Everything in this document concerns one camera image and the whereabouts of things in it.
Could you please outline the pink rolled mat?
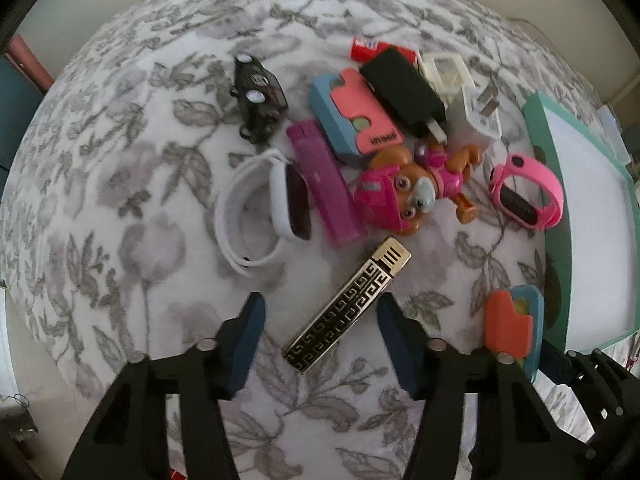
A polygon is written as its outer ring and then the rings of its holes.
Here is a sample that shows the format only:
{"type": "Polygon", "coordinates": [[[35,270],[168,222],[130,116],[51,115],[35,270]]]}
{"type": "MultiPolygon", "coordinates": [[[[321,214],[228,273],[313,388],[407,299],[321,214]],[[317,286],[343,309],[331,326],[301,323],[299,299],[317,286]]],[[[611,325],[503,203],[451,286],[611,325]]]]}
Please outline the pink rolled mat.
{"type": "Polygon", "coordinates": [[[8,61],[27,79],[29,79],[42,93],[47,93],[54,83],[49,72],[39,62],[34,52],[29,49],[25,40],[14,36],[6,49],[8,61]]]}

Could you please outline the purple lighter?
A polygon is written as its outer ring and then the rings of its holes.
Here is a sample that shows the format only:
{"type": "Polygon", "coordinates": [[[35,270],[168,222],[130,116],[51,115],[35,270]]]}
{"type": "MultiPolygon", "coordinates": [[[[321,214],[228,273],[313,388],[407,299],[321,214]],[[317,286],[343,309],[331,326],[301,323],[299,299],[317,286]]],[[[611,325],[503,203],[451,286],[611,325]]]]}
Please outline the purple lighter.
{"type": "Polygon", "coordinates": [[[286,135],[329,241],[344,247],[361,240],[367,229],[318,122],[296,122],[286,128],[286,135]]]}

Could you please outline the white charger plug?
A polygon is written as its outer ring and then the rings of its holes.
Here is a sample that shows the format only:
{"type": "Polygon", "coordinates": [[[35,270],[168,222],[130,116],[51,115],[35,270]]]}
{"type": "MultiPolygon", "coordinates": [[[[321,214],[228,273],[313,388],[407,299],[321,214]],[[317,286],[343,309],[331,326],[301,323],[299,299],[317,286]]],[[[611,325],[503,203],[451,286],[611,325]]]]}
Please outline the white charger plug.
{"type": "Polygon", "coordinates": [[[454,154],[471,144],[482,152],[491,148],[502,137],[498,107],[493,82],[484,88],[461,86],[446,110],[446,151],[454,154]]]}

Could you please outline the orange blue puzzle case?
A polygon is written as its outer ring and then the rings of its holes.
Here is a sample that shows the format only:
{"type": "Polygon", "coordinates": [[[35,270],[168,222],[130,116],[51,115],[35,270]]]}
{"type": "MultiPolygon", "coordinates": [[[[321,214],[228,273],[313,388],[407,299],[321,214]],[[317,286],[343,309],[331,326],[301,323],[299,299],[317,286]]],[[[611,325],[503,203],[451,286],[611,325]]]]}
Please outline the orange blue puzzle case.
{"type": "Polygon", "coordinates": [[[544,339],[544,297],[534,285],[490,292],[485,300],[485,347],[507,353],[534,382],[544,339]]]}

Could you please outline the black charger plug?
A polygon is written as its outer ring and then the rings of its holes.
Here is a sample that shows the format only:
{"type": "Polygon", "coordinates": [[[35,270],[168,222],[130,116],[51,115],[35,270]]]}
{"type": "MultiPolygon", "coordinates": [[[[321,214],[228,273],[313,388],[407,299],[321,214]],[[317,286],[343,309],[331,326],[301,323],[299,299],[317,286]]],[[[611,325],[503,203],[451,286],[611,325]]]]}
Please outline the black charger plug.
{"type": "Polygon", "coordinates": [[[444,102],[398,49],[382,51],[359,71],[401,128],[417,139],[431,134],[438,143],[447,142],[444,102]]]}

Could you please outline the black gold patterned lighter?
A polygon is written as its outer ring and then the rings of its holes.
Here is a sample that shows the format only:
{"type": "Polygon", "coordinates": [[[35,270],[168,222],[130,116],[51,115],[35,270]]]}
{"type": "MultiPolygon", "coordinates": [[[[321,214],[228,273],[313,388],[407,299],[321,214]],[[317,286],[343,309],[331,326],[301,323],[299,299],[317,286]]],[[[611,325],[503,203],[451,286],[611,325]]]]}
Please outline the black gold patterned lighter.
{"type": "Polygon", "coordinates": [[[349,281],[283,349],[294,370],[306,374],[355,325],[411,259],[401,242],[388,236],[349,281]]]}

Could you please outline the dark cabinet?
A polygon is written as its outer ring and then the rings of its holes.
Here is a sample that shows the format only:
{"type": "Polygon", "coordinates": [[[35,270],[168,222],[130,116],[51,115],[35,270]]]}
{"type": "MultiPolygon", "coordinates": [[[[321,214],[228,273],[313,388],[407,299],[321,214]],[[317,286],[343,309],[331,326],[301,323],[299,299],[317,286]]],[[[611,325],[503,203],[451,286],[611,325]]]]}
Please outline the dark cabinet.
{"type": "Polygon", "coordinates": [[[43,93],[4,56],[0,66],[1,169],[9,170],[43,93]]]}

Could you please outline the white smart watch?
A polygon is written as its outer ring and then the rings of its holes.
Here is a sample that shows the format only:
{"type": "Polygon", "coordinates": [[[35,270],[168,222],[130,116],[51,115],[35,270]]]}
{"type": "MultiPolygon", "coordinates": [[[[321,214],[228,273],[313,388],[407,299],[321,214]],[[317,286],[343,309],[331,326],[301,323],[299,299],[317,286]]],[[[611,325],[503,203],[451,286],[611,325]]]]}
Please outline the white smart watch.
{"type": "Polygon", "coordinates": [[[229,266],[246,278],[285,261],[293,245],[309,242],[309,193],[295,165],[275,148],[243,160],[218,194],[214,231],[229,266]],[[277,237],[270,252],[262,256],[250,249],[257,236],[244,234],[242,220],[245,208],[258,197],[268,202],[268,220],[277,237]]]}

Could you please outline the teal white tray box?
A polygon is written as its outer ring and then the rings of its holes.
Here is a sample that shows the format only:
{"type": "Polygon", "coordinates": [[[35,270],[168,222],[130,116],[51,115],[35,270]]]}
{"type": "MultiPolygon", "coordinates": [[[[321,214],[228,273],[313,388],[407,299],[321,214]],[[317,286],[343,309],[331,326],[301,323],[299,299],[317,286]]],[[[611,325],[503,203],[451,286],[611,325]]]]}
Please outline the teal white tray box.
{"type": "Polygon", "coordinates": [[[522,112],[565,197],[561,222],[546,232],[560,308],[544,336],[563,351],[608,348],[639,328],[634,182],[613,152],[550,96],[533,94],[522,112]]]}

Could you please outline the cream plastic frame piece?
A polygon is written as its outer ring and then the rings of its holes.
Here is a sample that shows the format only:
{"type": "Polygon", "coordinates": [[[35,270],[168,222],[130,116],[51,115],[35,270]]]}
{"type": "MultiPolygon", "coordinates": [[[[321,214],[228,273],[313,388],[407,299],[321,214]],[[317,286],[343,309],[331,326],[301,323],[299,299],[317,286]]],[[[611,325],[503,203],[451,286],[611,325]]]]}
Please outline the cream plastic frame piece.
{"type": "Polygon", "coordinates": [[[446,106],[462,87],[475,86],[468,66],[457,53],[419,53],[418,70],[446,106]]]}

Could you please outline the red small bottle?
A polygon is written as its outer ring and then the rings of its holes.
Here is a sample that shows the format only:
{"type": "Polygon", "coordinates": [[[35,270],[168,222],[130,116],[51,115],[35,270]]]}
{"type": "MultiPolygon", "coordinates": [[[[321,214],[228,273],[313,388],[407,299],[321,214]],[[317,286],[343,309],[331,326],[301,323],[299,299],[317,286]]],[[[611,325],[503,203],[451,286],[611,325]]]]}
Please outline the red small bottle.
{"type": "Polygon", "coordinates": [[[349,56],[353,61],[363,64],[373,60],[388,49],[397,50],[412,65],[416,65],[416,62],[418,62],[419,55],[416,50],[363,37],[352,38],[349,56]]]}

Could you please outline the pink dog toy figure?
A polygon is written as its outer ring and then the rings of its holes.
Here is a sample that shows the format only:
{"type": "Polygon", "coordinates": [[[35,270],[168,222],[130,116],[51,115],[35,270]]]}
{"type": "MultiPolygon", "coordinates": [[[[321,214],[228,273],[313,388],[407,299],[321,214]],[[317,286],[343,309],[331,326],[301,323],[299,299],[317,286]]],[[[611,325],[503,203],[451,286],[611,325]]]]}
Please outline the pink dog toy figure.
{"type": "Polygon", "coordinates": [[[478,210],[463,188],[482,157],[474,144],[449,154],[434,140],[419,141],[413,150],[403,145],[382,148],[359,178],[355,204],[370,226],[401,236],[418,232],[440,200],[454,203],[458,221],[469,224],[478,210]]]}

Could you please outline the floral grey white blanket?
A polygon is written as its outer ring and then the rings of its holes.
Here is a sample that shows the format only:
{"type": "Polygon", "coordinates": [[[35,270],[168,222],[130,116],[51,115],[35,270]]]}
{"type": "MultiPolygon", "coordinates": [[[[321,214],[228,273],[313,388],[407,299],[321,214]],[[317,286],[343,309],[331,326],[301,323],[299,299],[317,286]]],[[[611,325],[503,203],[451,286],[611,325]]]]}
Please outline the floral grey white blanket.
{"type": "Polygon", "coordinates": [[[66,382],[96,406],[128,358],[173,356],[213,335],[249,292],[267,323],[246,387],[224,404],[245,479],[398,479],[420,405],[398,387],[374,312],[309,373],[284,346],[383,234],[336,249],[320,221],[286,263],[243,278],[215,237],[216,199],[254,146],[239,135],[233,59],[280,80],[293,122],[352,37],[457,52],[498,89],[495,165],[528,152],[521,112],[544,92],[595,134],[590,82],[507,18],[470,0],[144,0],[66,65],[29,125],[1,202],[1,272],[66,382]]]}

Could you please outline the black toy car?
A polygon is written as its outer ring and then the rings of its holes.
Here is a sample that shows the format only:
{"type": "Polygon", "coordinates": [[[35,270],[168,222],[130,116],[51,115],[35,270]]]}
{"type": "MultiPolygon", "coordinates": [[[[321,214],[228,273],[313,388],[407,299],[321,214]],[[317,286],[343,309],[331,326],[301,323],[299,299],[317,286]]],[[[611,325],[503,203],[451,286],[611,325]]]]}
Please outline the black toy car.
{"type": "Polygon", "coordinates": [[[230,88],[239,105],[240,137],[254,145],[268,144],[288,111],[288,101],[277,77],[258,58],[240,52],[234,58],[230,88]]]}

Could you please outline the pink smart watch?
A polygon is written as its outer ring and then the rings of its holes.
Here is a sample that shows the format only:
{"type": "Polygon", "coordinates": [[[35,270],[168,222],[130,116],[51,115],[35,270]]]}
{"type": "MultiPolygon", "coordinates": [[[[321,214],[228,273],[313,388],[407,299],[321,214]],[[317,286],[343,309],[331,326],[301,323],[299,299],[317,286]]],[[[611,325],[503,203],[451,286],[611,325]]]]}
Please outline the pink smart watch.
{"type": "Polygon", "coordinates": [[[491,169],[489,195],[498,210],[527,229],[545,231],[563,217],[560,180],[545,164],[522,153],[491,169]]]}

